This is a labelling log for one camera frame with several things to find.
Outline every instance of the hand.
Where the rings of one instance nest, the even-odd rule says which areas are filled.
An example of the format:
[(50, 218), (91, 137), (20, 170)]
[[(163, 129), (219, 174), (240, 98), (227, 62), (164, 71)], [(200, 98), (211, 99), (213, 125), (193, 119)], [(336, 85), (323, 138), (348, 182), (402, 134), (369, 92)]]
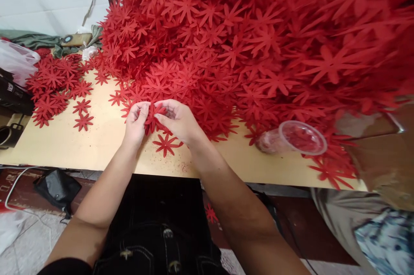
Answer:
[(155, 103), (159, 105), (166, 108), (166, 115), (157, 113), (155, 117), (187, 146), (207, 139), (188, 106), (176, 100), (160, 100)]
[(139, 102), (132, 105), (126, 118), (126, 129), (123, 144), (139, 148), (145, 135), (145, 121), (148, 116), (150, 102)]

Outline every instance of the green cloth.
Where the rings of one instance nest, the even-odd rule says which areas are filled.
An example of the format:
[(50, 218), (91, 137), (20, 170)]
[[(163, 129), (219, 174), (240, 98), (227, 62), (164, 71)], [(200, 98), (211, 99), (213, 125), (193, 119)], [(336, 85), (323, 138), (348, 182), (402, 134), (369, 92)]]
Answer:
[(61, 58), (72, 53), (77, 53), (78, 50), (79, 49), (77, 47), (62, 47), (60, 44), (55, 44), (53, 56), (55, 58)]
[[(88, 47), (95, 45), (96, 47), (102, 47), (102, 43), (99, 41), (102, 28), (97, 25), (92, 25), (92, 39), (88, 44)], [(53, 56), (61, 58), (68, 54), (76, 53), (79, 51), (76, 47), (62, 47), (59, 36), (49, 36), (46, 34), (40, 34), (34, 31), (21, 31), (21, 30), (7, 30), (0, 29), (0, 37), (5, 37), (11, 42), (29, 48), (31, 50), (37, 50), (43, 47), (54, 47)]]
[(102, 34), (103, 28), (98, 25), (92, 25), (92, 39), (88, 43), (87, 47), (94, 45), (98, 48), (102, 47), (102, 43), (100, 42), (100, 35)]
[(34, 31), (0, 29), (0, 37), (5, 37), (11, 40), (11, 42), (31, 50), (37, 50), (43, 47), (52, 48), (55, 44), (60, 44), (59, 36), (49, 36)]

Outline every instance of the black pants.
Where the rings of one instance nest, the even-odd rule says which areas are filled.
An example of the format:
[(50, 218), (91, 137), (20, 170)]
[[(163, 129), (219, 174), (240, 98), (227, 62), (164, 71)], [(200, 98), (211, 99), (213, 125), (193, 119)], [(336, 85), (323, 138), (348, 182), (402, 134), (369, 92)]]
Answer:
[(94, 268), (115, 273), (227, 274), (198, 179), (132, 176)]

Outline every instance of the tabletop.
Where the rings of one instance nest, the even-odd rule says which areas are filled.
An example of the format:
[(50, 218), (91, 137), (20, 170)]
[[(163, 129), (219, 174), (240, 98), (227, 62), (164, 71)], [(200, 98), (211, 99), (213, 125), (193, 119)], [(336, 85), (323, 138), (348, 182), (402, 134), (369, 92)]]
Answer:
[[(16, 147), (0, 150), (0, 164), (104, 170), (121, 144), (125, 118), (121, 118), (123, 106), (111, 106), (108, 101), (110, 94), (118, 88), (115, 81), (108, 80), (108, 84), (94, 85), (94, 77), (93, 71), (85, 75), (86, 81), (93, 82), (94, 87), (91, 95), (86, 97), (91, 100), (88, 112), (94, 117), (93, 125), (88, 127), (88, 131), (79, 132), (78, 128), (73, 128), (78, 115), (72, 113), (76, 102), (70, 100), (68, 108), (54, 116), (49, 126), (39, 128), (30, 119)], [(237, 134), (231, 134), (228, 141), (213, 144), (243, 181), (332, 188), (328, 181), (317, 178), (317, 171), (308, 167), (312, 165), (312, 160), (304, 159), (296, 152), (264, 154), (255, 146), (249, 146), (249, 139), (244, 135), (250, 131), (244, 123), (235, 120), (234, 124), (239, 125), (235, 129)], [(174, 156), (168, 154), (164, 158), (162, 151), (155, 152), (157, 146), (152, 141), (157, 139), (156, 133), (144, 139), (135, 173), (198, 178), (187, 147), (174, 149)], [(363, 181), (347, 179), (347, 182), (355, 190), (367, 191)]]

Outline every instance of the button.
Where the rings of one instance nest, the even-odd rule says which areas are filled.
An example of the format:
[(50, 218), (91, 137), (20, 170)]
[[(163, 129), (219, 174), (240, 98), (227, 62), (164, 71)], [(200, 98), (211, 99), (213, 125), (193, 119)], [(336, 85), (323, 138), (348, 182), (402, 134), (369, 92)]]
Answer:
[(168, 273), (179, 274), (181, 272), (181, 263), (179, 261), (172, 261), (168, 265)]
[(121, 251), (119, 255), (124, 257), (125, 260), (128, 260), (128, 258), (133, 255), (133, 252), (131, 250), (125, 249), (124, 251)]
[(172, 238), (174, 236), (174, 233), (170, 229), (165, 229), (164, 232), (164, 238)]

